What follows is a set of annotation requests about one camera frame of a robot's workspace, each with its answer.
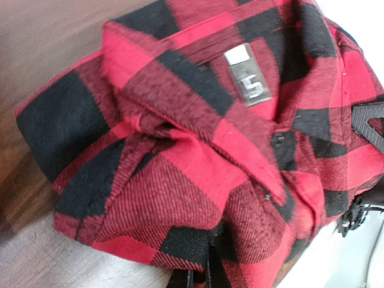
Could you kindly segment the red black plaid shirt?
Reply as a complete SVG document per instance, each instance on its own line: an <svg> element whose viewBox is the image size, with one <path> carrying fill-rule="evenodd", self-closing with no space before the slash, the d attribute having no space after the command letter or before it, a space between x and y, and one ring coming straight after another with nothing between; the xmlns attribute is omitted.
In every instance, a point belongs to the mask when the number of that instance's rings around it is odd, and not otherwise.
<svg viewBox="0 0 384 288"><path fill-rule="evenodd" d="M16 110L60 197L54 228L206 287L271 287L320 228L383 195L383 102L357 42L314 1L155 1Z"/></svg>

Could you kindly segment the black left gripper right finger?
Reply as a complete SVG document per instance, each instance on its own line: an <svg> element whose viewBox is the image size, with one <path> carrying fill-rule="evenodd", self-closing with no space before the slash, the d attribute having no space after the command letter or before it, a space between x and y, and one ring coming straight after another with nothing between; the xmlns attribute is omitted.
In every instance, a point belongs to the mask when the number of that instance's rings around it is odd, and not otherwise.
<svg viewBox="0 0 384 288"><path fill-rule="evenodd" d="M228 288L229 280L214 246L209 246L205 268L205 283L208 288Z"/></svg>

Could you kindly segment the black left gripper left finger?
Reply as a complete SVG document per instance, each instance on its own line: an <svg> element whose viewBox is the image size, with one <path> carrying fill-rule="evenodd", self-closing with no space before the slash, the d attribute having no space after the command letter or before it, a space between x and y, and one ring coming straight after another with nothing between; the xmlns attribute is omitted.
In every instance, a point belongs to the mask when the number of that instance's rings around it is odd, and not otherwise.
<svg viewBox="0 0 384 288"><path fill-rule="evenodd" d="M194 287L194 271L187 271L186 288Z"/></svg>

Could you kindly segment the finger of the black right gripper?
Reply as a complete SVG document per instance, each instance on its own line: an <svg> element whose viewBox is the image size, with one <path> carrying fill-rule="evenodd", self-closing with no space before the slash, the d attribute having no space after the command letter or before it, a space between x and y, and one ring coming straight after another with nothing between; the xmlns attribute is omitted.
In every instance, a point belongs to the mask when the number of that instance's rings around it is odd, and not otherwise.
<svg viewBox="0 0 384 288"><path fill-rule="evenodd" d="M383 147L381 136L369 123L370 119L383 118L383 102L354 106L352 109L352 127L374 147Z"/></svg>

